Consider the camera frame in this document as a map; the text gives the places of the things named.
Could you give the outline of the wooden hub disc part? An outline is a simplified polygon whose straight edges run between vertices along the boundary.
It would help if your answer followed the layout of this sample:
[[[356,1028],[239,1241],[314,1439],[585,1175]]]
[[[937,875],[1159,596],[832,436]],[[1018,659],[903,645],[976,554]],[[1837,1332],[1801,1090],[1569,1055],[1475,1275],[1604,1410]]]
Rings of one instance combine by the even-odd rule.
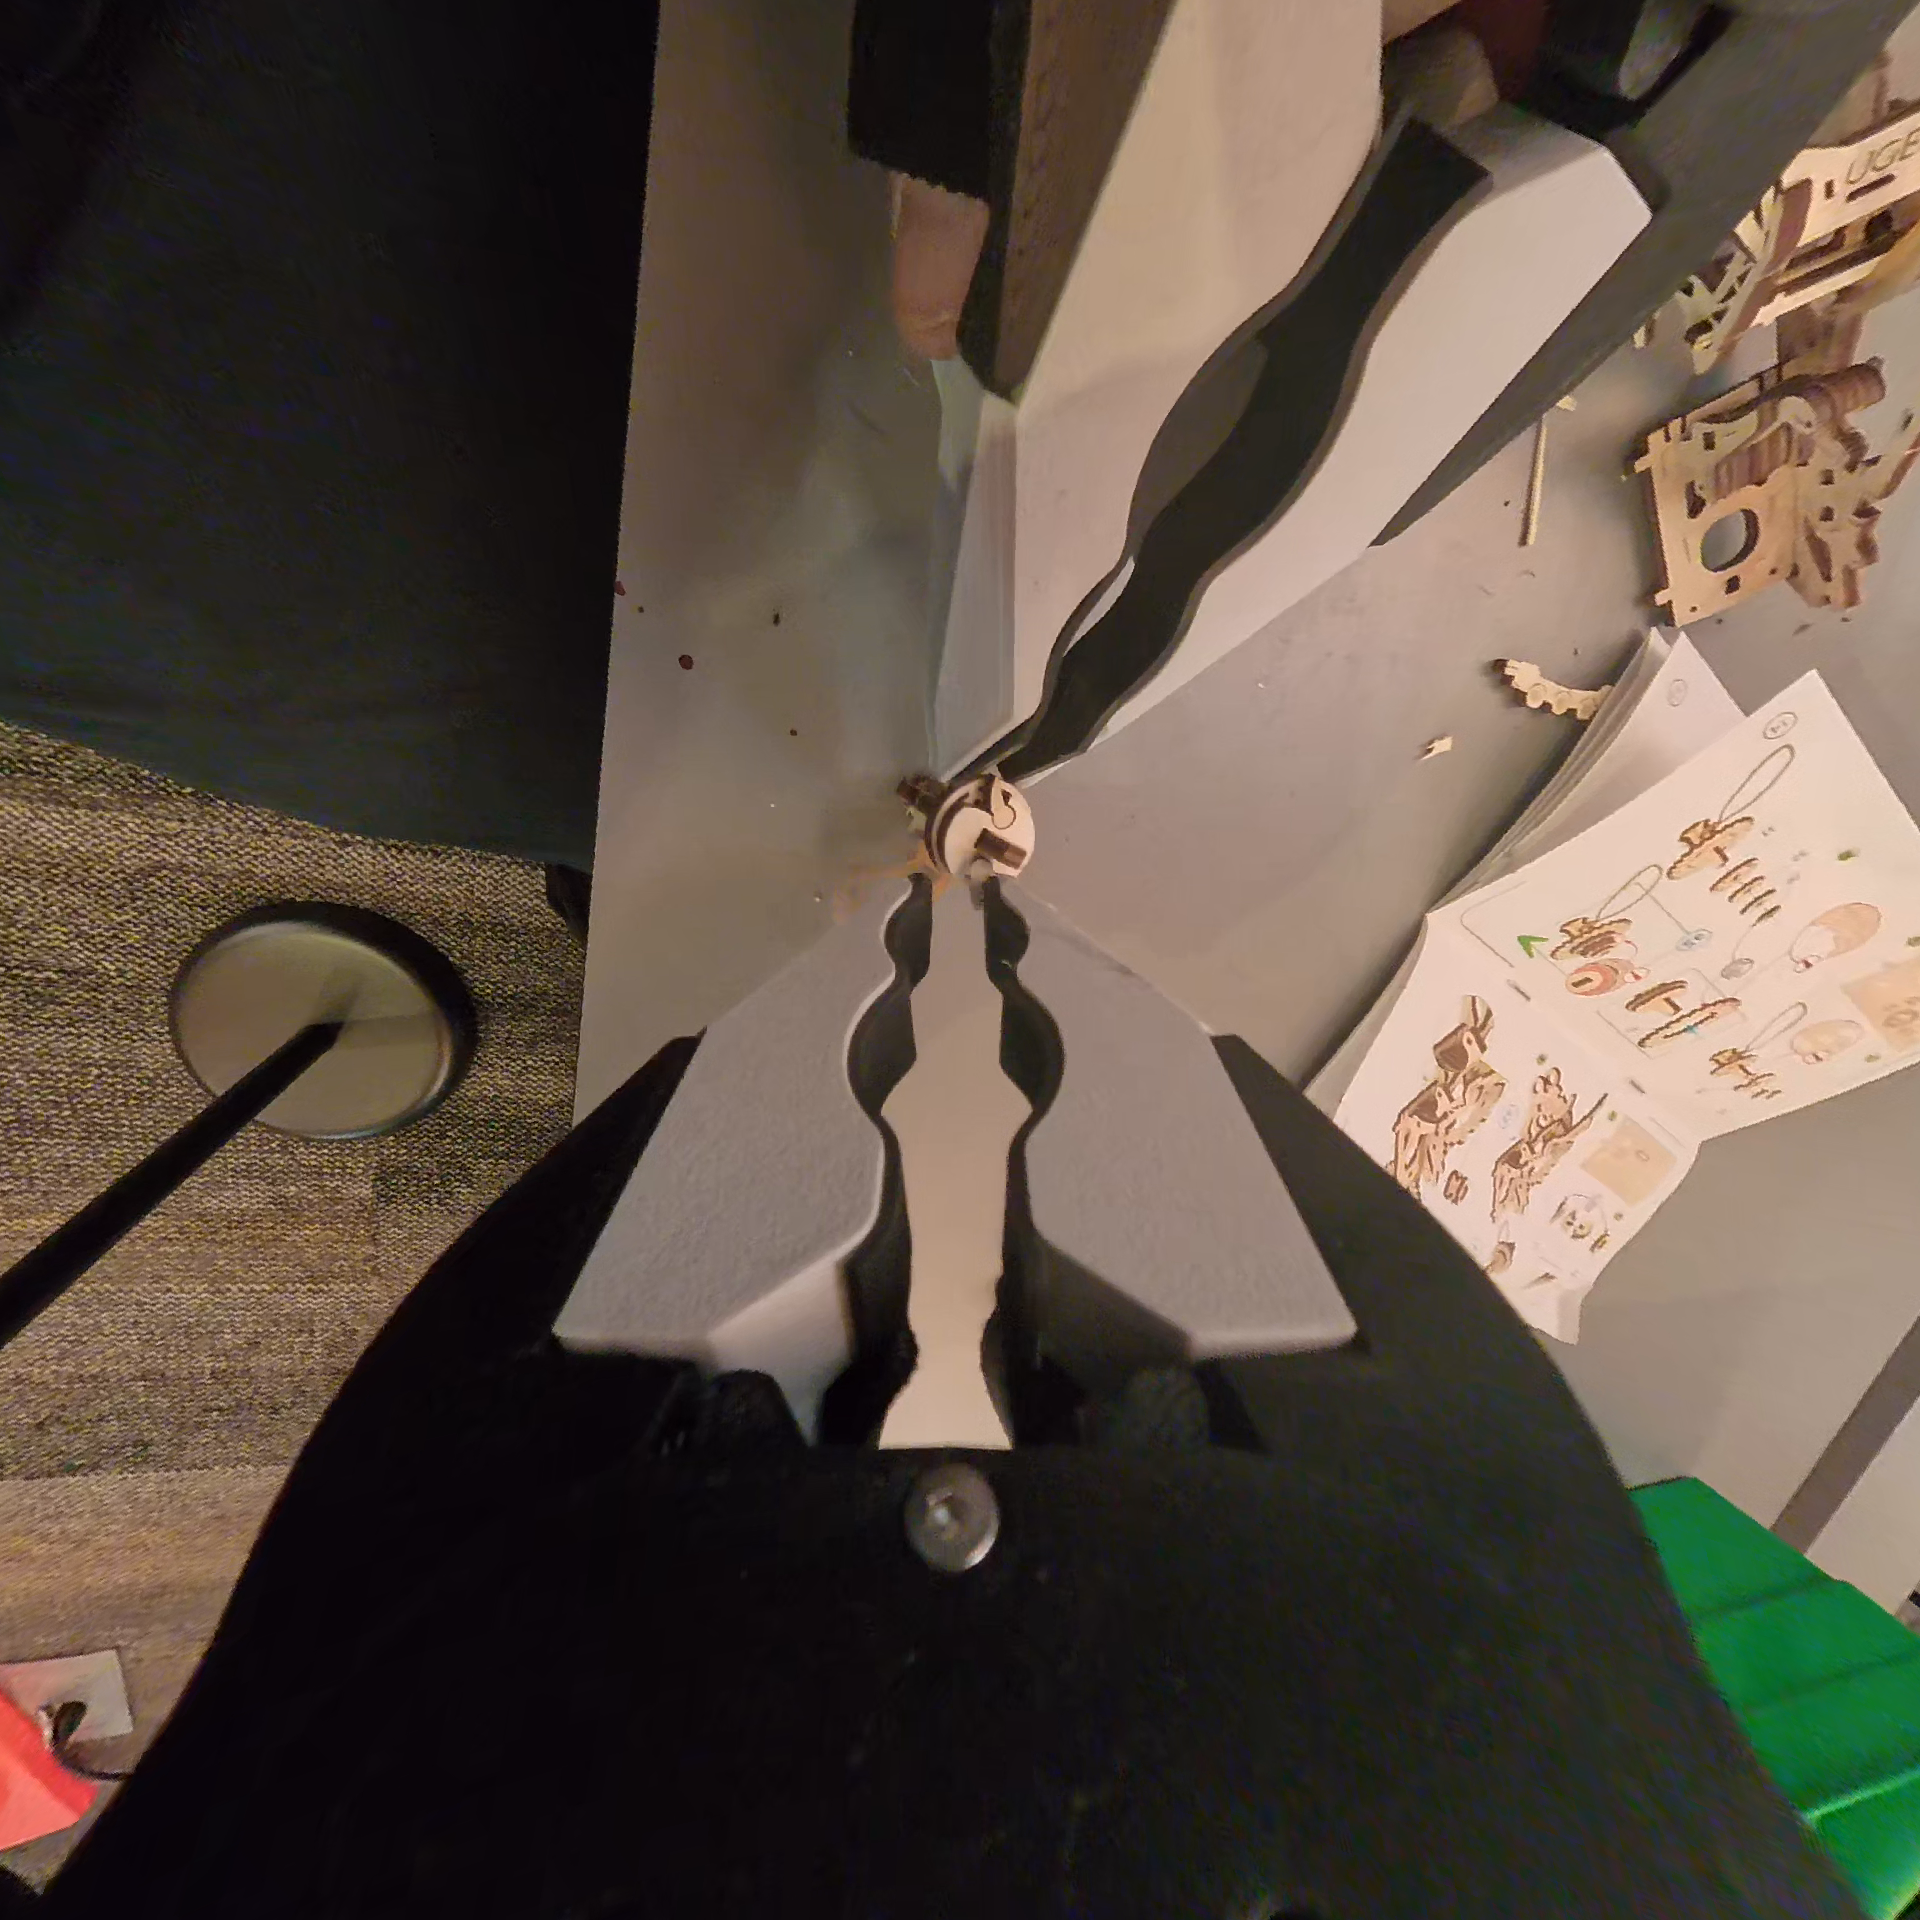
[[[919,870],[940,883],[1018,879],[1035,853],[1034,807],[999,773],[954,781],[909,775],[896,794],[916,837]]]

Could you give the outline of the black pole round base stand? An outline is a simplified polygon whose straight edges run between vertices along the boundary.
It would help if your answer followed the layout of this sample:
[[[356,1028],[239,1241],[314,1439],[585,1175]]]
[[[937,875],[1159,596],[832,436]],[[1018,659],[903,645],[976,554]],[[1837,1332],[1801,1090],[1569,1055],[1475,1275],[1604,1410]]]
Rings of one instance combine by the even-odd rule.
[[[424,935],[345,903],[265,903],[218,926],[167,993],[203,1103],[2,1277],[10,1347],[247,1129],[319,1143],[395,1135],[464,1084],[481,1017]]]

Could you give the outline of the green plastic bin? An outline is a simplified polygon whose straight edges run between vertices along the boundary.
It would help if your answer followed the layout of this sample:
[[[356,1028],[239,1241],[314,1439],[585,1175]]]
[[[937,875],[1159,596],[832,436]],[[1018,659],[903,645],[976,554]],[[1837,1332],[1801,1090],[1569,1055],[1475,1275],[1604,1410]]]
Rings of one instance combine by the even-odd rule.
[[[1631,1500],[1773,1783],[1865,1914],[1916,1915],[1916,1634],[1699,1478]]]

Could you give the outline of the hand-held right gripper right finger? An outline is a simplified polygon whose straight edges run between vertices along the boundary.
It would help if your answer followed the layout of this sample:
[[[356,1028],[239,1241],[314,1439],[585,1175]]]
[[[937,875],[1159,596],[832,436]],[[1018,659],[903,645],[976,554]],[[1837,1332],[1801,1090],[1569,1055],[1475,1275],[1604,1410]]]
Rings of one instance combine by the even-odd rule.
[[[999,1379],[1107,1396],[1170,1365],[1335,1353],[1359,1325],[1213,1035],[1051,906],[980,897],[1007,1187]]]

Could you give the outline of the thin wooden stick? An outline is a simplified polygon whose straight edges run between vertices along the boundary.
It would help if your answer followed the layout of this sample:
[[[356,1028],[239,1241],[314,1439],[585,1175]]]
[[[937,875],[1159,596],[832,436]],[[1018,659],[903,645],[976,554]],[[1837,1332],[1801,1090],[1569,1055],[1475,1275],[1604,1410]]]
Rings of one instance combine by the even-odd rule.
[[[1552,438],[1552,426],[1559,417],[1570,417],[1578,409],[1575,395],[1559,397],[1551,412],[1541,414],[1530,445],[1530,465],[1528,465],[1528,490],[1523,498],[1523,517],[1520,517],[1520,547],[1530,548],[1537,547],[1543,529],[1543,511],[1545,511],[1545,483],[1547,483],[1547,452]]]

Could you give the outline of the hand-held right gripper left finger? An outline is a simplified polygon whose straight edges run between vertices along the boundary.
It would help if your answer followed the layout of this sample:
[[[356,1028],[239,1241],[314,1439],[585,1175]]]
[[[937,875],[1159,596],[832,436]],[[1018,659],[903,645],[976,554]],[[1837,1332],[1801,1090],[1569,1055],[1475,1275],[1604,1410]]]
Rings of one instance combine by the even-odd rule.
[[[916,1060],[930,890],[834,924],[698,1038],[555,1335],[768,1377],[811,1442],[874,1445],[913,1379],[909,1225],[882,1106]]]

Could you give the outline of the wavy wooden strip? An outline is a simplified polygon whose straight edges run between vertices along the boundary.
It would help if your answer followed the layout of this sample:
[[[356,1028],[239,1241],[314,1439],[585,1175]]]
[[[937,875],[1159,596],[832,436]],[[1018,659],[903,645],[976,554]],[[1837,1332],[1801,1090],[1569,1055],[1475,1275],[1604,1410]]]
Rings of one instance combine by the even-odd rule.
[[[1587,726],[1616,693],[1615,683],[1603,683],[1596,687],[1575,687],[1570,683],[1547,676],[1537,662],[1512,657],[1491,660],[1491,668],[1501,681],[1501,685],[1524,709],[1537,713],[1551,713],[1554,718],[1569,718],[1581,726]]]

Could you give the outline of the person's left hand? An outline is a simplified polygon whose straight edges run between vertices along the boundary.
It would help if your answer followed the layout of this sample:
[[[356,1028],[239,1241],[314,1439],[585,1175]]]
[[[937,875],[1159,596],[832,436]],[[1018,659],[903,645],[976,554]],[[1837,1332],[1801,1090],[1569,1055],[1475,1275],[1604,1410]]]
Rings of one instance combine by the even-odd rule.
[[[892,314],[900,348],[929,364],[957,354],[957,326],[989,229],[989,204],[889,173]]]

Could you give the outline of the orange red object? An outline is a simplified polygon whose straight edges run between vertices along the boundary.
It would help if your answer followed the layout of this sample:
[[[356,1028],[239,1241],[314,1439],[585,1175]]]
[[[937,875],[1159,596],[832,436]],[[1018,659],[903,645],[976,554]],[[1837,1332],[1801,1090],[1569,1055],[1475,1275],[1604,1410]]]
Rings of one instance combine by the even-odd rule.
[[[42,1722],[2,1694],[2,1851],[77,1827],[98,1796],[95,1780],[60,1762]]]

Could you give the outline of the partly built wooden model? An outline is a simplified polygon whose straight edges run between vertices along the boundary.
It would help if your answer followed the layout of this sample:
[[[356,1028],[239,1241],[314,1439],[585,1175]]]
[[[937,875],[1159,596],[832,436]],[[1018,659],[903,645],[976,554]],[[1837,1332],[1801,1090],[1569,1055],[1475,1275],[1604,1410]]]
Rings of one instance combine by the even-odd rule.
[[[1874,436],[1889,397],[1865,323],[1919,282],[1919,106],[1896,101],[1852,140],[1800,150],[1671,300],[1692,370],[1724,370],[1772,334],[1772,361],[1660,423],[1643,483],[1667,626],[1736,610],[1772,587],[1809,607],[1859,607],[1882,518],[1916,468],[1916,412]]]

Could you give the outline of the open instruction booklet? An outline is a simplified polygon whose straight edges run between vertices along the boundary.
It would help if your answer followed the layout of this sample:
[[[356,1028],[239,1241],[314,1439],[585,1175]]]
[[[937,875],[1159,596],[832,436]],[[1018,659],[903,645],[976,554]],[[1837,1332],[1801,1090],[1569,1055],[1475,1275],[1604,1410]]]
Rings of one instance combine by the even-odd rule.
[[[1308,1092],[1575,1345],[1701,1146],[1916,1066],[1916,820],[1815,669],[1647,635]]]

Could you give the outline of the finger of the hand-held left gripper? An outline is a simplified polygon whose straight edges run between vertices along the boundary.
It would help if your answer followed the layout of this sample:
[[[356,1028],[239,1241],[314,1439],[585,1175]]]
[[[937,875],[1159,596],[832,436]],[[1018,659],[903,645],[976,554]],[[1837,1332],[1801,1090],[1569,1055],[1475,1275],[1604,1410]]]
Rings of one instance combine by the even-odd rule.
[[[1159,420],[1113,551],[1068,562],[993,769],[1088,753],[1353,564],[1649,219],[1621,159],[1552,118],[1401,113],[1299,277]]]
[[[1355,183],[1380,55],[1368,3],[1032,10],[1003,238],[975,282],[996,337],[940,369],[937,773],[1003,749],[1130,575],[1153,441]]]

